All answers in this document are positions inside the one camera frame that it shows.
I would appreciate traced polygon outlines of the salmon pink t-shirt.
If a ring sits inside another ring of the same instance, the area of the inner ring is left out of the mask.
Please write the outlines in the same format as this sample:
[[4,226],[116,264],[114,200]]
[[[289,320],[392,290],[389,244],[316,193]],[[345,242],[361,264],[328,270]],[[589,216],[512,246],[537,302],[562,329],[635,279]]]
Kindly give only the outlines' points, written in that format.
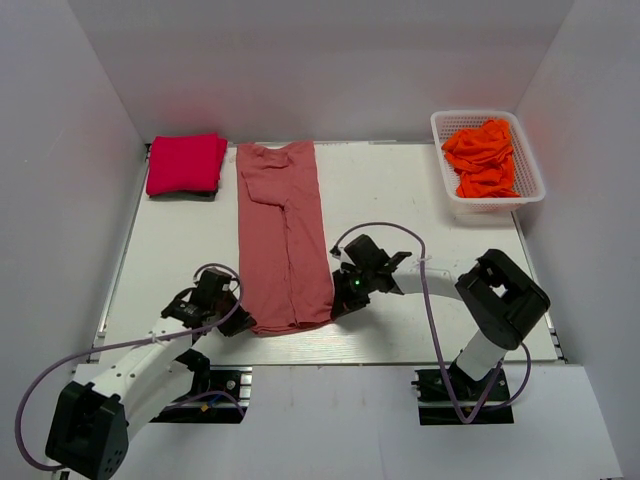
[[240,278],[253,332],[329,323],[334,290],[313,143],[241,144],[236,169]]

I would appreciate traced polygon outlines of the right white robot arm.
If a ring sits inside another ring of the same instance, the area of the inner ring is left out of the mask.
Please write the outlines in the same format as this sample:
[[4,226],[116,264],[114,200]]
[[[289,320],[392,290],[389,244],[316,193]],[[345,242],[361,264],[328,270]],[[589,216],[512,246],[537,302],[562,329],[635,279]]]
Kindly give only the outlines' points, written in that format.
[[447,368],[459,399],[475,398],[486,389],[498,362],[523,344],[551,305],[542,288],[498,249],[487,250],[457,278],[447,270],[428,269],[424,258],[409,252],[389,255],[365,234],[330,253],[340,262],[332,273],[334,319],[365,308],[372,293],[429,292],[465,305],[478,330]]

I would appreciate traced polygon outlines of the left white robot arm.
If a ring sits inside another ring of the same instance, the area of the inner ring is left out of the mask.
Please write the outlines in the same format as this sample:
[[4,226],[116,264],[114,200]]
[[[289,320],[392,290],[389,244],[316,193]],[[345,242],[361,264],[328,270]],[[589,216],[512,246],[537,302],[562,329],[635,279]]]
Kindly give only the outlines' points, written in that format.
[[227,388],[214,389],[212,361],[196,349],[213,330],[230,337],[254,326],[241,305],[239,276],[211,263],[193,282],[119,360],[84,384],[64,387],[45,446],[50,459],[88,479],[109,479],[136,434],[164,411],[209,399],[241,406]]

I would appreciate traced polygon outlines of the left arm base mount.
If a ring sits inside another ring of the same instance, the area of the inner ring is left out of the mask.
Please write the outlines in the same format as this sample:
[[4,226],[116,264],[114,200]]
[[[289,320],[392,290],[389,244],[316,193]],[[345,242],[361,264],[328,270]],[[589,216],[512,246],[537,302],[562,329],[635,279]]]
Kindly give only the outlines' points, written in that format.
[[156,424],[238,425],[248,410],[251,386],[251,367],[212,367],[209,390],[187,394],[166,407],[151,420]]

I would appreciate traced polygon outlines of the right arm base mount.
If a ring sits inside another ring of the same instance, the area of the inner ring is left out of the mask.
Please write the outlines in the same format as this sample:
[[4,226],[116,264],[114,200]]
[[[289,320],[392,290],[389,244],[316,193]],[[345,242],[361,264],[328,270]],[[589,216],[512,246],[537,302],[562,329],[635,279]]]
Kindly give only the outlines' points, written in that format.
[[[460,373],[449,373],[455,396],[465,417],[469,416],[490,384],[493,372],[479,382],[463,380]],[[461,425],[439,368],[415,371],[411,385],[417,394],[419,424],[421,426]],[[507,425],[514,423],[510,405],[501,406],[511,398],[506,374],[499,370],[483,406],[473,420],[474,425]]]

